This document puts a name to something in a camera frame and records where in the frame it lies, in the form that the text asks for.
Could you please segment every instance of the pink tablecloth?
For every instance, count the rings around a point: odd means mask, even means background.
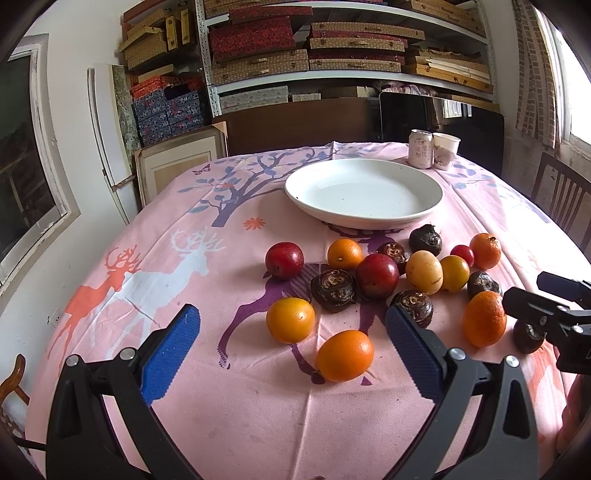
[[[207,480],[228,478],[381,479],[428,416],[385,329],[386,303],[352,306],[328,314],[314,304],[317,324],[297,347],[276,343],[265,311],[283,296],[309,299],[309,282],[337,238],[356,239],[368,252],[403,231],[364,232],[327,226],[298,210],[283,192],[285,178],[304,164],[343,157],[400,159],[401,144],[338,144],[245,155],[211,162],[176,178],[115,241],[68,306],[39,367],[27,417],[27,437],[43,442],[63,359],[76,352],[88,361],[112,358],[166,326],[185,303],[201,314],[201,331],[168,393],[153,404],[163,425]],[[442,186],[443,203],[428,219],[449,254],[479,232],[501,239],[504,256],[490,273],[503,289],[535,291],[542,270],[591,278],[583,254],[543,212],[500,179],[458,158],[448,172],[427,174]],[[299,278],[276,283],[265,271],[267,249],[292,241],[304,251]],[[405,280],[399,290],[408,287]],[[509,320],[495,346],[477,350],[462,335],[465,293],[433,296],[430,326],[449,347],[500,361],[516,355]],[[317,348],[345,329],[369,332],[376,356],[354,381],[311,381]],[[571,379],[554,367],[553,348],[521,357],[535,406],[541,470],[552,463]],[[469,431],[472,403],[461,434],[441,467],[455,461]],[[143,462],[112,413],[128,458]],[[43,455],[37,461],[44,468]]]

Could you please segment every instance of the metal shelving unit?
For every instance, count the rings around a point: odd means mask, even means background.
[[[238,90],[250,89],[257,86],[272,85],[277,83],[286,84],[289,82],[297,82],[301,80],[320,80],[320,79],[374,79],[374,80],[397,80],[400,82],[418,83],[420,85],[429,85],[433,87],[440,87],[449,90],[455,90],[460,93],[477,96],[485,100],[495,100],[495,94],[489,94],[476,90],[470,87],[458,85],[457,83],[447,82],[445,80],[433,79],[420,75],[411,75],[406,73],[389,73],[389,72],[369,72],[366,70],[311,70],[308,72],[284,73],[276,75],[268,75],[264,77],[256,77],[240,82],[227,83],[225,85],[213,85],[212,76],[212,60],[209,50],[209,28],[226,22],[229,19],[228,14],[219,15],[214,18],[205,18],[205,10],[203,0],[195,0],[196,14],[197,14],[197,30],[199,33],[199,45],[201,48],[203,70],[207,83],[207,92],[209,94],[210,107],[213,116],[222,114],[219,102],[219,96],[229,92]],[[399,24],[405,22],[406,26],[410,28],[421,28],[427,34],[436,36],[451,35],[455,37],[464,38],[473,44],[478,44],[485,48],[488,53],[489,70],[491,72],[491,81],[495,81],[495,68],[492,55],[492,46],[489,42],[488,23],[486,16],[480,2],[476,1],[475,6],[478,8],[480,18],[487,37],[482,37],[465,28],[459,27],[452,23],[446,22],[439,18],[431,17],[419,12],[404,10],[402,8],[388,7],[385,5],[364,4],[358,2],[340,2],[340,1],[304,1],[304,2],[289,2],[281,3],[281,5],[289,6],[305,6],[312,7],[315,11],[329,11],[329,12],[351,12],[353,14],[364,15],[369,18],[364,18],[364,21],[373,21],[384,24]],[[471,2],[466,5],[467,8],[473,8]]]

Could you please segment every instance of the yellow fruit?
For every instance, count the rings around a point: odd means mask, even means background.
[[[307,301],[289,297],[277,300],[267,311],[267,328],[281,343],[297,343],[314,327],[314,308]]]
[[[464,288],[470,278],[470,267],[462,257],[450,255],[441,260],[443,284],[441,289],[448,293],[456,293]]]
[[[406,266],[407,280],[417,290],[433,295],[443,284],[443,269],[435,255],[426,250],[413,253]]]
[[[355,240],[341,238],[332,243],[326,257],[331,268],[354,270],[363,260],[363,251]]]

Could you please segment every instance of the white deer print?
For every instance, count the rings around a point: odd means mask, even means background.
[[[150,327],[154,322],[156,311],[168,305],[173,298],[187,287],[193,273],[197,272],[202,276],[209,273],[205,253],[219,252],[225,248],[220,246],[222,240],[216,239],[215,233],[206,240],[207,228],[189,235],[185,245],[181,247],[178,242],[178,236],[181,233],[183,233],[181,230],[177,230],[170,238],[172,248],[182,257],[181,263],[172,273],[139,270],[129,274],[121,291],[113,295],[113,300],[122,299],[128,301],[138,313],[107,351],[107,358],[113,358],[113,354],[117,351],[123,339],[140,321],[143,321],[140,343],[146,340],[150,334]],[[95,321],[96,318],[90,328],[90,343],[92,346],[95,344]]]

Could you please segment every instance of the wooden box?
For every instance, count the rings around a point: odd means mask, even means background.
[[[367,48],[373,50],[404,51],[404,44],[398,40],[379,38],[311,38],[310,48]]]
[[[377,70],[378,72],[400,73],[397,61],[319,59],[310,60],[310,70]]]
[[[425,40],[425,32],[415,28],[397,27],[396,25],[382,25],[378,23],[364,22],[315,22],[312,23],[312,30],[327,30],[339,32],[366,32],[396,37]]]
[[[245,59],[214,63],[212,65],[213,84],[223,85],[277,73],[306,72],[308,69],[308,54],[305,50],[255,55]]]
[[[445,0],[405,0],[398,5],[401,8],[441,18],[454,25],[486,37],[482,23],[465,10],[449,4]]]
[[[406,65],[403,69],[404,73],[410,73],[413,75],[422,75],[425,77],[436,78],[439,80],[447,80],[448,82],[457,83],[466,87],[471,87],[476,90],[481,90],[486,93],[493,92],[493,86],[489,83],[481,82],[480,80],[474,80],[463,75],[458,75],[445,70],[434,69],[428,65],[412,64]]]

